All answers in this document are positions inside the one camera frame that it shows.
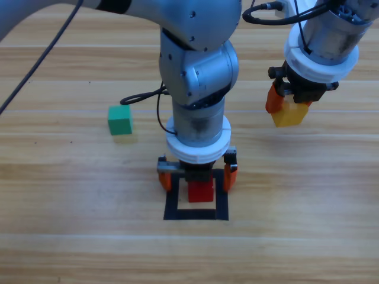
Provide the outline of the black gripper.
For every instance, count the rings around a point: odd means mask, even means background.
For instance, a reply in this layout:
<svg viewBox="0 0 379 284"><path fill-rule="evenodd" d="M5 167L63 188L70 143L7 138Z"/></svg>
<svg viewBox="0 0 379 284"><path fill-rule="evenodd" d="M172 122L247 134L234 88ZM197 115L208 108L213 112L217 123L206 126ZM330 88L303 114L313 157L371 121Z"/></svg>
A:
<svg viewBox="0 0 379 284"><path fill-rule="evenodd" d="M227 149L223 155L224 159L224 181L223 190L228 192L233 187L237 175L237 151L236 149ZM161 186L167 192L172 189L171 173L184 174L186 181L208 181L213 170L215 162L206 164L191 164L183 161L170 162L166 156L158 158L157 171Z"/></svg>
<svg viewBox="0 0 379 284"><path fill-rule="evenodd" d="M317 102L327 91L334 91L339 82L317 83L297 74L285 61L280 67L270 67L268 76L274 80L268 91L265 109L274 114L282 110L286 95L293 95L295 103L310 106Z"/></svg>

